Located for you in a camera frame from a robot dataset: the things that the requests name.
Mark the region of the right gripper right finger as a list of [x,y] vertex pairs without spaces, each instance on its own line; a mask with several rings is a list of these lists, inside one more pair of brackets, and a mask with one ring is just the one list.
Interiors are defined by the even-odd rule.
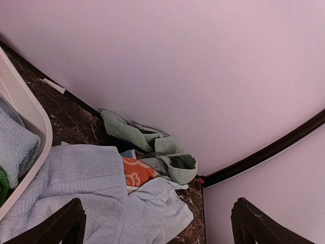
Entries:
[[312,243],[278,224],[245,198],[234,203],[231,223],[234,243]]

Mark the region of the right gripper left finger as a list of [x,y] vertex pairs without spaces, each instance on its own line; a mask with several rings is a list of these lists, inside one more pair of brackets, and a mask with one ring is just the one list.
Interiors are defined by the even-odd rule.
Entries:
[[83,243],[85,224],[81,200],[73,198],[42,223],[6,243]]

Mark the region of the green microfiber towel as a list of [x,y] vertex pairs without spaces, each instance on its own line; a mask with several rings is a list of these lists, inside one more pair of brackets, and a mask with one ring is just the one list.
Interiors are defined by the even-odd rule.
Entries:
[[0,205],[1,206],[5,203],[7,199],[9,188],[10,186],[9,186],[9,180],[7,174],[1,168],[0,169]]

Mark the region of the light blue towel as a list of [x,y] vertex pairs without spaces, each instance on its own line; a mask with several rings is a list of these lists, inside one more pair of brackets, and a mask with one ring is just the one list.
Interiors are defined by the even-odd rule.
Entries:
[[193,220],[177,195],[157,177],[128,193],[116,147],[53,147],[29,186],[1,221],[1,242],[40,224],[74,198],[86,213],[85,243],[168,243]]
[[11,189],[30,171],[40,146],[40,137],[25,127],[16,110],[1,97],[1,167]]

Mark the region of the orange patterned cloth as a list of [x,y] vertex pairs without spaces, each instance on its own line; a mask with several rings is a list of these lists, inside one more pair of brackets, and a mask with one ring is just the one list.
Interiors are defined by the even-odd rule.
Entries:
[[138,188],[146,182],[160,176],[149,165],[133,158],[122,157],[124,165],[124,175],[128,187]]

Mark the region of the sage green crumpled towel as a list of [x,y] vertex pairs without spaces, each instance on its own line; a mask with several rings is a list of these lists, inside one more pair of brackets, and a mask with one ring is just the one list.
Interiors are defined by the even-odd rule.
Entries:
[[196,159],[186,153],[181,144],[166,132],[129,122],[106,109],[101,111],[101,117],[108,135],[132,144],[150,158],[162,160],[173,181],[184,185],[197,175]]

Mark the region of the light blue rolled towel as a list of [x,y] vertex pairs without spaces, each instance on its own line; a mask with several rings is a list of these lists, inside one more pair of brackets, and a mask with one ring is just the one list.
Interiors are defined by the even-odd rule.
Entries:
[[30,171],[40,146],[40,137],[25,127],[16,110],[1,97],[1,167],[11,189]]

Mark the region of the white plastic basin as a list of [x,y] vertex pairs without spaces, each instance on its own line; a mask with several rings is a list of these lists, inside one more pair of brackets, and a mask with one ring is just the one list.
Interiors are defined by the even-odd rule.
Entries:
[[1,95],[17,112],[26,129],[41,139],[35,163],[27,173],[23,174],[22,181],[1,206],[1,219],[3,219],[43,165],[51,148],[53,133],[47,113],[3,49],[1,49]]

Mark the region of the right black frame post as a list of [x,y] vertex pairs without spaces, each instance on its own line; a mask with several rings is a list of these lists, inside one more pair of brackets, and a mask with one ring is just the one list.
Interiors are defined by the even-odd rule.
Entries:
[[259,165],[302,140],[322,125],[324,125],[324,110],[261,150],[208,176],[202,176],[202,187],[207,188],[216,185]]

